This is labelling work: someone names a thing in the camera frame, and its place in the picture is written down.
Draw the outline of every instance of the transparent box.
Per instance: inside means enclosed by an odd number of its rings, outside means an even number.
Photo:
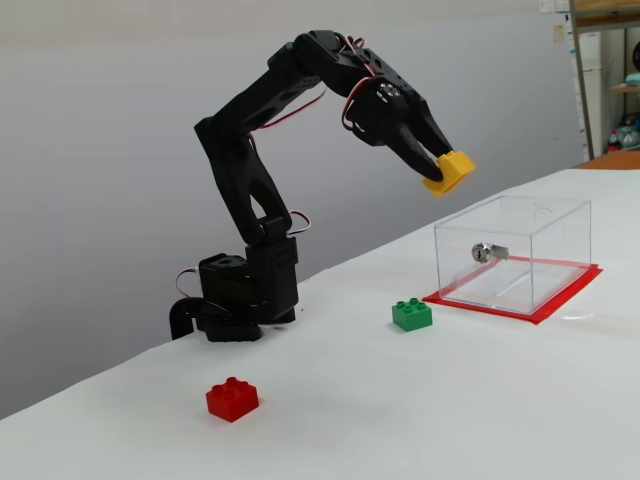
[[[591,202],[501,196],[435,235],[443,300],[532,315],[591,266]]]

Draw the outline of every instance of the green lego brick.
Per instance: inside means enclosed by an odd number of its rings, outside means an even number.
[[[391,308],[391,312],[393,323],[405,332],[433,325],[431,309],[417,298],[412,298],[408,302],[398,302]]]

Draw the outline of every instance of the gray wall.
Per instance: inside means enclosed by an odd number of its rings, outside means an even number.
[[[366,36],[478,166],[435,201],[342,129],[333,94],[257,133],[314,222],[300,279],[581,161],[560,20],[537,0],[102,3],[122,11],[0,7],[0,417],[166,342],[176,272],[243,253],[192,126],[299,32]]]

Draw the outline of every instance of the toy brick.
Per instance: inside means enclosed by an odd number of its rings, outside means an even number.
[[[462,152],[449,152],[438,159],[438,167],[444,177],[441,182],[434,182],[425,178],[422,183],[439,198],[442,195],[453,191],[471,172],[476,169],[473,162]]]
[[[412,298],[408,302],[398,302],[391,308],[391,312],[393,323],[405,332],[433,325],[431,308],[417,298]]]
[[[247,382],[230,377],[223,385],[215,385],[206,394],[211,415],[235,422],[258,408],[258,390]]]

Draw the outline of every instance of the wire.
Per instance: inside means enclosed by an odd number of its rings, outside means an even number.
[[[291,210],[289,212],[289,215],[297,215],[297,216],[303,218],[307,222],[307,226],[304,227],[304,228],[300,228],[298,230],[294,230],[293,232],[289,232],[289,233],[287,233],[287,235],[297,235],[298,233],[306,232],[307,230],[309,230],[311,228],[311,219],[307,216],[306,213],[301,212],[300,210]]]
[[[295,109],[293,112],[291,113],[287,113],[285,116],[280,117],[278,120],[274,120],[271,123],[267,123],[266,125],[261,126],[258,130],[264,130],[265,128],[271,128],[271,127],[275,127],[276,125],[278,125],[280,122],[285,121],[287,118],[291,118],[294,115],[300,113],[302,110],[304,110],[305,108],[310,107],[311,105],[313,105],[314,103],[316,103],[318,100],[320,100],[324,94],[327,93],[327,89],[325,88],[323,90],[323,92],[318,95],[316,98],[314,98],[313,100],[311,100],[308,103],[305,103],[303,106],[301,106],[300,108]]]
[[[349,125],[348,123],[345,122],[347,112],[349,111],[349,107],[351,107],[351,104],[353,103],[353,98],[356,96],[358,91],[370,80],[371,80],[371,77],[365,77],[361,79],[358,83],[356,83],[356,86],[353,87],[353,89],[351,90],[351,93],[347,97],[347,103],[345,103],[344,108],[342,109],[342,126],[349,131],[352,131],[354,128],[353,124]]]
[[[338,34],[337,37],[344,44],[343,47],[342,47],[342,50],[340,50],[341,52],[345,48],[349,48],[353,52],[353,55],[356,58],[360,58],[358,56],[358,53],[356,52],[355,47],[364,48],[364,46],[367,44],[367,41],[364,38],[360,37],[357,40],[353,41],[353,37],[351,35],[347,35],[345,37],[343,35]],[[358,83],[356,83],[356,85],[353,87],[353,89],[349,93],[349,96],[347,97],[347,102],[345,103],[344,109],[342,110],[342,126],[344,128],[346,128],[347,130],[349,130],[349,131],[353,131],[353,129],[355,128],[354,124],[349,125],[345,121],[346,116],[347,116],[347,112],[349,111],[349,108],[351,107],[351,104],[353,103],[353,99],[356,96],[356,94],[358,93],[358,91],[367,82],[369,82],[369,80],[371,80],[373,77],[375,77],[377,75],[376,71],[366,61],[362,60],[362,64],[369,71],[369,73],[371,74],[371,77],[365,77],[365,78],[361,79]]]
[[[182,275],[184,275],[185,273],[198,273],[198,271],[197,271],[195,268],[187,268],[187,269],[185,269],[185,270],[181,271],[181,272],[178,274],[178,276],[176,277],[176,288],[178,289],[178,291],[179,291],[181,294],[183,294],[185,297],[187,297],[187,298],[191,298],[191,295],[189,295],[189,294],[187,294],[187,293],[183,292],[183,291],[180,289],[180,287],[178,286],[178,280],[180,280],[180,277],[181,277]]]

